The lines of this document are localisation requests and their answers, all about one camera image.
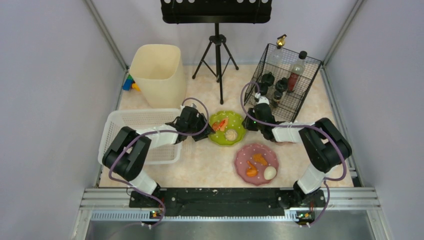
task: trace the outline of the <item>white plastic basket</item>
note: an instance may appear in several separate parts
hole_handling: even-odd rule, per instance
[[[176,108],[137,109],[113,111],[107,117],[98,148],[98,161],[102,162],[103,155],[112,144],[122,127],[128,126],[134,130],[158,127],[164,123],[172,122],[180,115]],[[180,159],[182,143],[164,145],[149,149],[144,164],[172,164]]]

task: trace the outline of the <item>green plate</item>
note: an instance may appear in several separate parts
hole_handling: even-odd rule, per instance
[[[242,125],[243,118],[240,114],[231,110],[219,111],[209,117],[209,124],[212,126],[215,122],[221,122],[225,118],[228,118],[228,125],[225,127],[225,131],[218,130],[215,134],[211,134],[208,137],[212,142],[220,146],[233,146],[245,137],[246,129]],[[229,129],[234,129],[237,132],[237,138],[234,141],[228,141],[225,138],[225,133]]]

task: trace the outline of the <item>egg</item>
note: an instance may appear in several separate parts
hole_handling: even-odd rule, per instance
[[[277,175],[277,169],[273,166],[267,166],[265,171],[263,171],[263,178],[266,180],[271,180]]]

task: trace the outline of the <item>orange food piece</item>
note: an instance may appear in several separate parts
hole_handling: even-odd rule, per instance
[[[249,168],[246,170],[246,175],[248,177],[254,177],[258,175],[258,169],[255,166],[253,166],[253,164],[251,164],[250,161],[247,161],[247,164],[249,165]]]
[[[222,121],[216,121],[212,124],[212,129],[216,132],[218,130],[224,132],[225,127],[228,125],[228,117],[224,118]]]
[[[224,120],[222,120],[220,130],[221,130],[222,132],[224,132],[224,131],[225,131],[225,127],[226,127],[227,125],[228,125],[228,117],[226,117],[226,118],[224,118]]]
[[[255,162],[257,162],[257,163],[260,163],[260,164],[262,164],[263,166],[267,166],[268,165],[268,162],[267,162],[267,160],[265,160],[265,158],[262,156],[262,154],[261,153],[256,153],[256,154],[253,154],[253,160],[255,161]]]
[[[220,123],[219,122],[215,122],[214,124],[212,124],[212,129],[216,132],[218,131]]]

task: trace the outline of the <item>music stand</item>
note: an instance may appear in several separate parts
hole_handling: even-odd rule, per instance
[[[167,24],[196,24],[196,23],[213,23],[215,24],[215,35],[209,37],[209,44],[194,72],[192,78],[195,79],[200,66],[204,63],[207,68],[216,77],[219,83],[220,101],[224,104],[223,99],[223,74],[227,69],[230,60],[234,63],[235,69],[238,70],[236,62],[231,55],[227,45],[226,37],[220,34],[220,23],[247,23],[247,24],[264,24],[271,18],[272,0],[160,0],[162,4],[163,21]],[[211,45],[215,44],[216,73],[205,62],[206,54]],[[225,65],[224,71],[221,70],[221,44],[229,55],[229,59]]]

